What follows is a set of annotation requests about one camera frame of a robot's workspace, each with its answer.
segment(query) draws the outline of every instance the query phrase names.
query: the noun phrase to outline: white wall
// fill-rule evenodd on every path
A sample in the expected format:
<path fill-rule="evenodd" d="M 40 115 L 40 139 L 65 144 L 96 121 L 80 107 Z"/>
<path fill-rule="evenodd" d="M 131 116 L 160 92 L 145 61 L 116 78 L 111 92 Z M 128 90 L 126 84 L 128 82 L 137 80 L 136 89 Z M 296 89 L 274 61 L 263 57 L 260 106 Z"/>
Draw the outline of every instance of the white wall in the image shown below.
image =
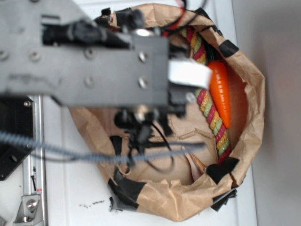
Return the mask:
<path fill-rule="evenodd" d="M 232 1 L 238 46 L 267 82 L 263 145 L 253 162 L 258 225 L 300 225 L 301 1 Z"/>

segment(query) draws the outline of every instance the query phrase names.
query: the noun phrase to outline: orange object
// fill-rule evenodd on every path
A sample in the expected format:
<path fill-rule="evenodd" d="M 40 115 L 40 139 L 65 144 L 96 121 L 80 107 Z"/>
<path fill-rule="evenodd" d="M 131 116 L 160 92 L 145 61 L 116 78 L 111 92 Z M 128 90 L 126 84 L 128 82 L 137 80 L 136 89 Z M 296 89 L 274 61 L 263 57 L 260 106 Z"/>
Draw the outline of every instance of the orange object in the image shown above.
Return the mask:
<path fill-rule="evenodd" d="M 210 82 L 211 96 L 225 127 L 229 128 L 231 122 L 231 110 L 226 66 L 223 62 L 212 61 L 208 64 L 208 67 L 213 71 Z"/>

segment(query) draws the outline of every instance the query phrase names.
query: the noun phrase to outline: brown paper bag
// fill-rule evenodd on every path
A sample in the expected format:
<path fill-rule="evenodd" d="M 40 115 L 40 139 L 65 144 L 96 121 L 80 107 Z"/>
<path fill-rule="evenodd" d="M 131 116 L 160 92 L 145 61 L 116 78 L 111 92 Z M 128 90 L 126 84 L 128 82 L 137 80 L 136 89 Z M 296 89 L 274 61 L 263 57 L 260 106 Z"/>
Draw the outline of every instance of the brown paper bag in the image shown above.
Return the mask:
<path fill-rule="evenodd" d="M 167 25 L 181 13 L 179 8 L 159 4 L 145 4 L 132 9 L 136 8 L 144 13 L 147 27 Z M 182 23 L 187 22 L 192 16 L 193 12 L 187 12 Z M 109 18 L 110 25 L 118 27 L 116 13 Z M 188 105 L 184 120 L 173 115 L 169 116 L 169 124 L 174 135 L 167 139 L 204 141 L 207 148 L 196 155 L 209 166 L 207 173 L 193 182 L 190 164 L 185 157 L 175 158 L 175 168 L 168 174 L 158 173 L 146 163 L 139 163 L 131 170 L 123 164 L 118 166 L 99 164 L 99 170 L 111 189 L 112 205 L 117 209 L 150 213 L 173 221 L 188 219 L 240 185 L 260 148 L 265 107 L 263 75 L 240 50 L 231 53 L 221 48 L 223 44 L 231 50 L 233 44 L 229 44 L 214 29 L 211 20 L 198 16 L 191 25 L 220 52 L 227 64 L 232 118 L 228 135 L 233 148 L 229 161 L 223 165 L 217 164 L 214 135 L 199 106 Z M 183 41 L 185 40 L 180 36 L 173 37 L 174 43 Z M 78 131 L 93 153 L 114 155 L 116 149 L 110 137 L 116 135 L 122 136 L 121 155 L 128 153 L 128 137 L 113 123 L 116 109 L 73 108 L 70 112 Z M 154 135 L 152 141 L 161 141 L 157 132 Z M 170 160 L 155 160 L 153 164 L 167 166 Z"/>

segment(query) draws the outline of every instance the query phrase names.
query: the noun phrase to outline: metal bracket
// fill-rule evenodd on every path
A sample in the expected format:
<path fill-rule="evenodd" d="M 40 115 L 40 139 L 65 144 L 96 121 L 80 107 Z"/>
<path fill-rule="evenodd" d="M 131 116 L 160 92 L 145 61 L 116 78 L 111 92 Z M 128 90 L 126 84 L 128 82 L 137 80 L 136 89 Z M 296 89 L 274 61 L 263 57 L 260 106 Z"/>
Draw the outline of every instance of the metal bracket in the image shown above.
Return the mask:
<path fill-rule="evenodd" d="M 14 226 L 36 226 L 38 223 L 44 223 L 40 195 L 22 196 Z"/>
<path fill-rule="evenodd" d="M 0 226 L 4 226 L 6 224 L 6 220 L 0 216 Z"/>

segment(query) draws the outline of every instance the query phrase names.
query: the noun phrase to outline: black metal plate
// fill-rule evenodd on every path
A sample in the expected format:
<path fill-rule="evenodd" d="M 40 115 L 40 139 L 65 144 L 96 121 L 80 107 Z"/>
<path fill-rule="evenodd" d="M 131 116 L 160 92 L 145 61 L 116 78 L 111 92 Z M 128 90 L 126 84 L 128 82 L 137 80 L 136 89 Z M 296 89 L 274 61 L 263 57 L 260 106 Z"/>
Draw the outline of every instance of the black metal plate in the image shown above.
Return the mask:
<path fill-rule="evenodd" d="M 33 137 L 32 104 L 28 97 L 0 97 L 0 130 Z M 27 146 L 0 143 L 0 181 L 6 180 L 31 151 Z"/>

